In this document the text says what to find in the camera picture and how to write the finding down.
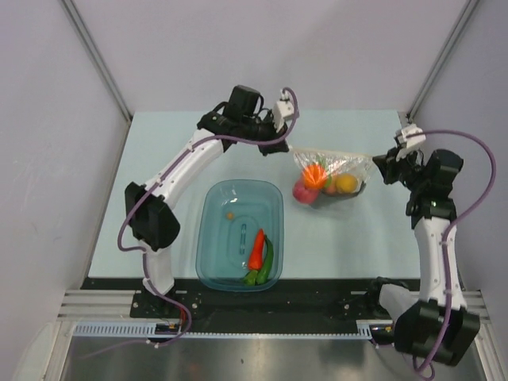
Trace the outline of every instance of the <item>red apple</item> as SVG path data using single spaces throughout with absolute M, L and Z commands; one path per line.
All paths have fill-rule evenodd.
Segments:
M 300 179 L 293 186 L 293 197 L 296 201 L 302 204 L 312 204 L 318 198 L 318 189 L 308 189 L 303 185 L 303 181 Z

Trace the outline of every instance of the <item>green chili pepper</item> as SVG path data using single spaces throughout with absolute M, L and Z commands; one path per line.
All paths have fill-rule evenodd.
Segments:
M 256 277 L 257 277 L 257 270 L 251 270 L 248 272 L 248 274 L 244 278 L 244 283 L 247 286 L 255 286 L 256 285 Z
M 263 266 L 256 277 L 257 284 L 266 283 L 268 276 L 270 275 L 271 266 L 273 264 L 273 244 L 270 242 L 267 236 L 264 236 L 264 241 L 267 244 L 267 255 L 264 257 Z

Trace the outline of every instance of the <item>light blue tabletop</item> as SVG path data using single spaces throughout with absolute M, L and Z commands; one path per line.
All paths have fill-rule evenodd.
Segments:
M 196 129 L 204 114 L 196 112 L 136 113 L 106 216 L 94 251 L 91 278 L 139 278 L 141 256 L 117 249 L 125 218 L 124 189 L 142 184 L 164 167 Z M 302 110 L 289 136 L 295 147 L 386 153 L 400 129 L 394 110 Z M 291 194 L 299 169 L 292 154 L 263 157 L 256 147 L 237 144 L 215 160 L 184 192 L 174 212 L 182 226 L 171 246 L 175 277 L 197 278 L 199 223 L 206 192 L 226 179 L 262 179 L 283 194 L 284 261 L 281 278 L 419 278 L 418 247 L 405 215 L 409 191 L 386 186 L 377 172 L 359 197 L 330 210 L 298 204 Z M 126 244 L 135 244 L 130 229 Z

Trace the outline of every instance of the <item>transparent plastic bag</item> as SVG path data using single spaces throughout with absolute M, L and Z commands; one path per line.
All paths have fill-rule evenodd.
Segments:
M 293 187 L 294 198 L 315 208 L 360 194 L 370 179 L 375 165 L 372 156 L 292 148 L 294 161 L 301 170 Z

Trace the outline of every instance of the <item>reflective metal surface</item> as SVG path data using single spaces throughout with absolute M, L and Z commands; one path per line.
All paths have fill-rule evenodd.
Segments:
M 183 339 L 166 348 L 131 344 L 79 358 L 120 342 L 73 338 L 62 380 L 419 380 L 393 348 L 376 350 L 366 341 Z M 474 349 L 456 368 L 435 368 L 435 380 L 485 380 Z

